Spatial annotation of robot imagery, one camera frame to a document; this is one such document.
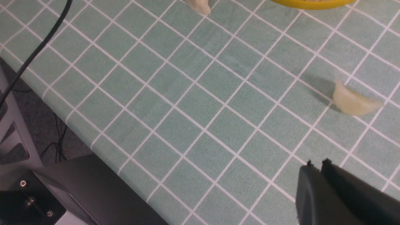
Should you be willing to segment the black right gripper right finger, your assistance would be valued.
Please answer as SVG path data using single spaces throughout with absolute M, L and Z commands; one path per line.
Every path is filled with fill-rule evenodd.
M 322 162 L 321 173 L 344 205 L 364 224 L 400 224 L 399 200 L 333 164 L 329 159 Z

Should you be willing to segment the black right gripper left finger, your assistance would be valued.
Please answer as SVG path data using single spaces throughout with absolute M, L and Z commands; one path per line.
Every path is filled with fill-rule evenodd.
M 299 169 L 296 212 L 300 225 L 362 225 L 311 161 Z

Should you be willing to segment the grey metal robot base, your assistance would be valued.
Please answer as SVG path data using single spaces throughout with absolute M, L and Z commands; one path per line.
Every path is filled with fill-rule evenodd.
M 1 157 L 21 146 L 28 158 L 1 164 L 2 225 L 165 225 L 166 221 L 97 155 L 44 167 L 1 69 Z

